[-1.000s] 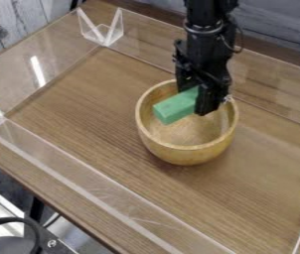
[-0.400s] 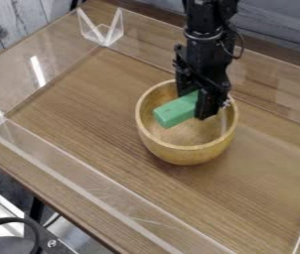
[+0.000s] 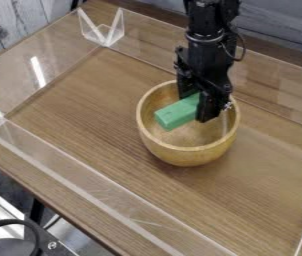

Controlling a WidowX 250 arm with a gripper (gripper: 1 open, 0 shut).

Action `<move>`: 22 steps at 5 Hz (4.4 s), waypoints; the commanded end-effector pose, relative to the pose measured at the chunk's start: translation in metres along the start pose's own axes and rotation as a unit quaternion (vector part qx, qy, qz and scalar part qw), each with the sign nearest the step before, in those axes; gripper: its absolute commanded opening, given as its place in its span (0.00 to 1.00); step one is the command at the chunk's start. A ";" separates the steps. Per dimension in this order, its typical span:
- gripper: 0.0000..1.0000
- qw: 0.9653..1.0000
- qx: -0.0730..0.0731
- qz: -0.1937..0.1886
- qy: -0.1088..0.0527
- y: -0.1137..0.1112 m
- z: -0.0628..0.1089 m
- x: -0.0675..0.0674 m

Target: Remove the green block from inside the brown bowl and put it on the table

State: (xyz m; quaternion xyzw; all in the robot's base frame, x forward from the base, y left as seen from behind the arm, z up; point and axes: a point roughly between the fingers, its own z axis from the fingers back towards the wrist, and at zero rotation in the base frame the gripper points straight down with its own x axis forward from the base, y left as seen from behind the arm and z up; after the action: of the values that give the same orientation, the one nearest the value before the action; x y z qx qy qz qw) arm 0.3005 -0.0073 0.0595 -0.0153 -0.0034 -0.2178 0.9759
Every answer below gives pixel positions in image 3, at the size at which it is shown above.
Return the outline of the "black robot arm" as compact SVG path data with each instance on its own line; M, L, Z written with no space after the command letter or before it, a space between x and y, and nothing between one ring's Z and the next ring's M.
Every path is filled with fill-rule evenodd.
M231 106L228 71L246 55L244 40L232 24L240 0L183 0L188 18L187 46L175 48L179 98L199 94L195 119L204 123Z

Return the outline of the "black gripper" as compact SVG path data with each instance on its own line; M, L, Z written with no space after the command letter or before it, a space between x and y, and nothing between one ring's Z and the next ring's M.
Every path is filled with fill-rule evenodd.
M179 98L199 92L195 119L206 123L231 106L232 85L228 70L235 57L238 34L223 30L216 37L186 31L188 46L175 49Z

